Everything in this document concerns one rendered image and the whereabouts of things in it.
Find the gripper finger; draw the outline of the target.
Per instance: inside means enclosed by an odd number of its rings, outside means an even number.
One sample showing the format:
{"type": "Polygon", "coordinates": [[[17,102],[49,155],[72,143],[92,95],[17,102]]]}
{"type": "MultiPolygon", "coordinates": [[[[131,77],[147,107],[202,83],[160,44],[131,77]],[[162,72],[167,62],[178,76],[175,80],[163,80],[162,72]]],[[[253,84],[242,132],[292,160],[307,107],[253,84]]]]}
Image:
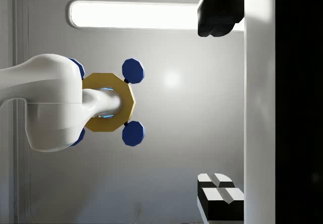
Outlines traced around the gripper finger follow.
{"type": "Polygon", "coordinates": [[[197,33],[200,37],[229,34],[244,18],[244,0],[200,0],[197,33]]]}
{"type": "Polygon", "coordinates": [[[198,175],[197,205],[204,224],[244,224],[244,193],[226,175],[198,175]]]}

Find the drone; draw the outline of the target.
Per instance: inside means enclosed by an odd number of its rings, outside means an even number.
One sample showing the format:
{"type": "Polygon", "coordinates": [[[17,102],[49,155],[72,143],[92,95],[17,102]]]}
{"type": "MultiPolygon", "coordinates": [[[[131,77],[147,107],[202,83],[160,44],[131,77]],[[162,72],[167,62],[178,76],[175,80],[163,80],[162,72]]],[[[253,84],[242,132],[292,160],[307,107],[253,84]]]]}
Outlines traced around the drone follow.
{"type": "Polygon", "coordinates": [[[124,126],[124,143],[133,147],[140,144],[145,136],[145,127],[138,121],[130,120],[136,100],[129,84],[143,80],[142,63],[136,59],[125,60],[122,80],[113,73],[92,73],[85,77],[83,65],[75,59],[71,60],[81,73],[84,127],[93,132],[113,132],[124,126]]]}

